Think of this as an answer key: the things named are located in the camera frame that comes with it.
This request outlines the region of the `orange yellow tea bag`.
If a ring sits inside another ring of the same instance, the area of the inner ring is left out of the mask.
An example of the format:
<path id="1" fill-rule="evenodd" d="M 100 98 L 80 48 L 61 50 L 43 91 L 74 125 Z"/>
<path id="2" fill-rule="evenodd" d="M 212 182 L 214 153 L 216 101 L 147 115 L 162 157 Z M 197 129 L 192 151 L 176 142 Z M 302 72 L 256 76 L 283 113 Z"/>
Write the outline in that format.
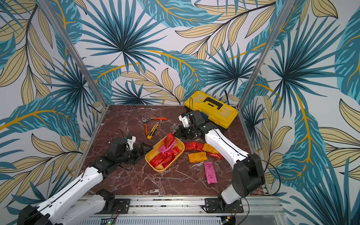
<path id="1" fill-rule="evenodd" d="M 190 163 L 199 163 L 208 160 L 205 152 L 191 153 L 188 155 Z"/>

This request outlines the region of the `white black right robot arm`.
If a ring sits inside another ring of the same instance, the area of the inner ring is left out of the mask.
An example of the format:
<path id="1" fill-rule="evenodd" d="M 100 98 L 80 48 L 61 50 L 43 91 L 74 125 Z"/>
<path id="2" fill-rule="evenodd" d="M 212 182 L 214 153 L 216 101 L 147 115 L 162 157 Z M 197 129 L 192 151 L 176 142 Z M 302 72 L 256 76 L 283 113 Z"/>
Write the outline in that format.
<path id="1" fill-rule="evenodd" d="M 217 198 L 205 199 L 207 213 L 243 212 L 241 199 L 265 183 L 262 161 L 257 154 L 249 154 L 226 138 L 212 122 L 207 122 L 199 110 L 179 116 L 182 123 L 175 137 L 194 140 L 202 137 L 214 147 L 232 168 L 232 183 Z"/>

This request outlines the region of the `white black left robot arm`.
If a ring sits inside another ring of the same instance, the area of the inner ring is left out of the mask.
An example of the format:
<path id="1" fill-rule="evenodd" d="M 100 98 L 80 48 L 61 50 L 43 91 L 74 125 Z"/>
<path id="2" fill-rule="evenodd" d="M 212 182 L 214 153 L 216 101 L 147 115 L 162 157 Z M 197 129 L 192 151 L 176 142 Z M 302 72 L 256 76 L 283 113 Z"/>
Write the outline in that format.
<path id="1" fill-rule="evenodd" d="M 23 208 L 17 224 L 76 225 L 96 213 L 117 211 L 120 207 L 116 205 L 114 195 L 105 189 L 83 204 L 76 207 L 73 204 L 118 167 L 137 164 L 151 150 L 153 147 L 148 144 L 136 144 L 134 136 L 113 139 L 108 150 L 67 186 L 37 206 L 27 205 Z"/>

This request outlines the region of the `long pink tea bag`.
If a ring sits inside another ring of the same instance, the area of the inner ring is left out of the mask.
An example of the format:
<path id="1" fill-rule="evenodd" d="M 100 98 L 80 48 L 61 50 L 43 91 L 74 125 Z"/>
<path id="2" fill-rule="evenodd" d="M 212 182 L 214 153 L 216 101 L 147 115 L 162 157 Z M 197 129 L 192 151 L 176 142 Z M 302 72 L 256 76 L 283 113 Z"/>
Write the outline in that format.
<path id="1" fill-rule="evenodd" d="M 204 162 L 205 175 L 208 184 L 217 183 L 216 173 L 212 162 Z"/>

